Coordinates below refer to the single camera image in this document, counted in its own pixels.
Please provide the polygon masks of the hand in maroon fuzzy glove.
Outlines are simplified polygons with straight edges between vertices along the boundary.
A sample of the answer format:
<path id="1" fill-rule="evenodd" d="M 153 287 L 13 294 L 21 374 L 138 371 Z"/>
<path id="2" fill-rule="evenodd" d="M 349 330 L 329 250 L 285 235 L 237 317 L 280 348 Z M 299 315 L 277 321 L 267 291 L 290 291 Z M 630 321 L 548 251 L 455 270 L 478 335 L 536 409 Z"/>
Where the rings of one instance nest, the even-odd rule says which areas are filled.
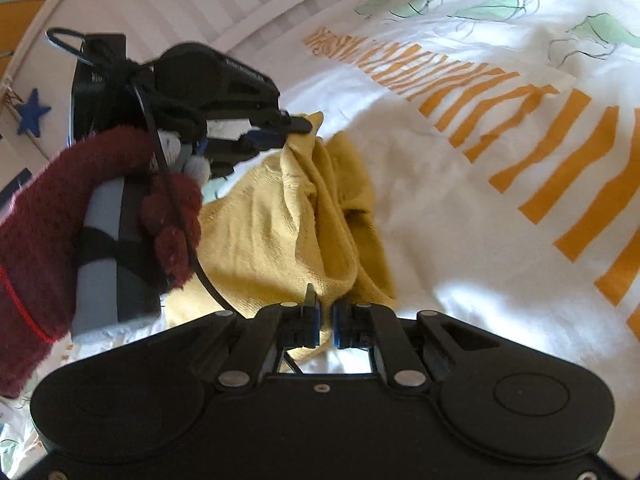
<path id="1" fill-rule="evenodd" d="M 152 136 L 120 126 L 66 148 L 13 196 L 1 223 L 1 394 L 20 396 L 75 314 L 79 231 L 93 190 L 146 171 Z M 157 261 L 175 289 L 190 280 L 198 246 L 200 186 L 185 174 L 156 177 L 141 207 Z"/>

